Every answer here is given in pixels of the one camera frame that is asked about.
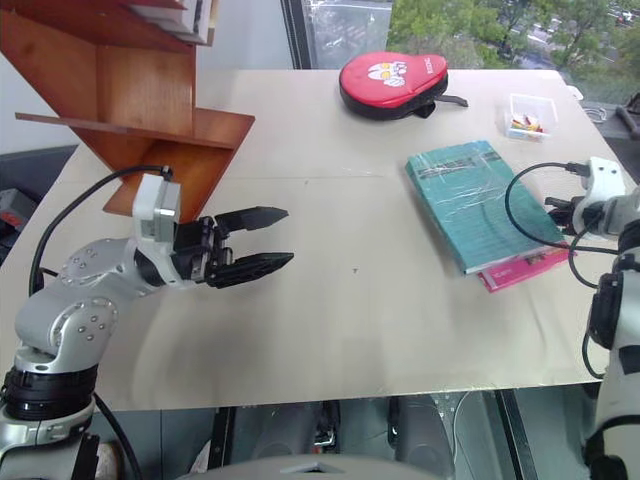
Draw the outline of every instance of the white wall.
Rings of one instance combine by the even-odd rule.
[[[293,68],[280,0],[220,0],[213,46],[198,48],[198,68]]]
[[[54,115],[40,95],[0,55],[0,154],[79,142],[67,127],[16,120],[15,112]]]
[[[220,0],[212,47],[198,48],[198,69],[289,69],[279,0]],[[18,121],[15,112],[53,111],[0,55],[0,154],[78,143],[67,127]]]

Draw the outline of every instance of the small clear box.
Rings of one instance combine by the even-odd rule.
[[[542,132],[513,127],[513,120],[525,115],[535,117]],[[507,137],[541,142],[550,137],[558,125],[556,104],[550,98],[512,93],[509,95],[509,111],[505,112],[505,124]]]

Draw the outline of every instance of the black cable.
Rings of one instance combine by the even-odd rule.
[[[65,219],[67,215],[69,215],[73,210],[78,207],[82,202],[84,202],[87,198],[93,195],[96,191],[102,188],[104,185],[109,183],[116,178],[124,177],[125,175],[131,175],[132,173],[138,172],[160,172],[165,176],[165,179],[171,178],[171,170],[168,167],[163,167],[160,165],[136,165],[134,167],[125,168],[122,170],[117,170],[110,175],[107,175],[102,180],[95,183],[93,186],[89,187],[83,194],[81,194],[78,198],[76,198],[73,202],[67,206],[62,212],[58,214],[56,218],[49,224],[49,226],[45,229],[42,236],[40,237],[40,241],[38,242],[38,246],[36,247],[36,251],[33,255],[33,261],[31,262],[31,270],[29,271],[29,296],[36,293],[38,288],[38,272],[40,270],[40,261],[42,260],[42,255],[44,254],[44,249],[53,233],[53,230]]]
[[[107,404],[104,403],[104,401],[98,396],[98,394],[94,392],[93,397],[96,400],[96,406],[98,407],[98,410],[100,410],[100,412],[102,412],[102,415],[104,415],[104,418],[107,419],[107,422],[109,422],[109,425],[111,425],[111,428],[115,432],[118,440],[120,441],[120,444],[122,445],[122,450],[124,451],[124,454],[127,457],[129,464],[131,465],[133,478],[136,480],[142,480],[142,470],[140,469],[140,464],[138,463],[138,459],[136,458],[136,453],[133,451],[131,443],[129,443],[127,434],[124,433],[124,430],[122,430],[122,427],[118,423],[118,419],[109,409],[109,407],[107,407]]]
[[[576,268],[576,264],[575,264],[575,258],[574,258],[574,252],[576,250],[576,246],[578,245],[578,242],[582,239],[582,237],[584,237],[587,232],[592,228],[595,227],[598,222],[600,221],[600,219],[602,218],[602,213],[600,213],[600,215],[597,215],[593,220],[591,220],[589,222],[589,224],[584,228],[584,230],[582,230],[580,233],[578,233],[575,238],[573,239],[573,241],[571,242],[571,245],[569,246],[569,269],[571,269],[571,273],[573,273],[573,276],[576,277],[576,279],[583,284],[586,287],[589,288],[593,288],[593,289],[598,289],[598,284],[596,283],[592,283],[589,280],[587,280],[586,278],[584,278],[580,272],[578,272],[578,269]]]
[[[584,362],[584,366],[587,371],[591,374],[591,376],[597,380],[602,380],[604,378],[604,373],[596,373],[596,371],[591,366],[591,362],[589,361],[589,327],[587,327],[587,331],[584,332],[584,337],[582,337],[582,361]]]
[[[54,272],[53,270],[51,270],[49,268],[45,268],[45,267],[40,267],[40,272],[46,273],[47,275],[49,275],[51,277],[57,277],[58,276],[58,272]]]
[[[516,182],[518,180],[520,180],[520,178],[522,178],[524,175],[526,175],[527,173],[529,173],[529,172],[531,172],[533,170],[536,170],[538,168],[545,168],[545,167],[558,167],[558,168],[562,168],[564,170],[567,170],[568,166],[569,166],[569,164],[566,164],[566,163],[545,162],[545,163],[539,163],[537,165],[533,165],[533,166],[531,166],[529,168],[525,168],[520,173],[518,173],[515,177],[513,177],[513,179],[509,183],[509,186],[507,187],[507,191],[506,191],[506,193],[504,195],[504,208],[505,208],[505,210],[507,212],[507,217],[509,217],[509,221],[516,228],[516,230],[518,230],[525,237],[533,240],[534,242],[538,242],[538,243],[541,243],[543,245],[548,245],[549,247],[562,248],[562,249],[565,249],[565,250],[569,250],[570,247],[568,245],[564,244],[564,243],[555,243],[555,242],[550,242],[548,240],[544,240],[542,238],[538,238],[535,235],[533,235],[532,233],[527,232],[516,221],[516,219],[513,216],[513,213],[511,212],[511,190],[513,190],[513,187],[515,186]],[[574,248],[574,251],[595,252],[595,253],[609,253],[609,254],[612,254],[612,255],[618,255],[618,251],[617,250],[612,250],[610,248],[600,248],[600,247],[578,247],[578,246],[576,246]]]

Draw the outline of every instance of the cartoon logo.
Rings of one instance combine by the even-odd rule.
[[[389,87],[403,86],[405,73],[407,73],[405,62],[376,63],[369,67],[369,78],[382,80]]]

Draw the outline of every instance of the beige table surface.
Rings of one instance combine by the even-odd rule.
[[[592,292],[567,266],[496,294],[460,275],[425,219],[403,166],[409,155],[487,139],[515,171],[543,161],[615,159],[556,72],[452,71],[427,120],[376,123],[349,114],[336,71],[209,72],[198,104],[256,116],[204,213],[285,208],[273,227],[232,236],[237,256],[293,251],[283,270],[226,290],[199,286],[140,300],[100,364],[98,391],[118,409],[263,404],[590,380],[580,358]],[[552,97],[560,120],[546,143],[501,133],[510,92]],[[70,159],[0,270],[0,367],[12,363],[16,312],[43,228],[107,169],[84,146]],[[544,196],[580,193],[554,171],[526,182]],[[43,266],[76,248],[128,236],[105,214],[110,185],[54,234]],[[597,280],[609,256],[577,263]],[[591,348],[595,366],[604,350]]]

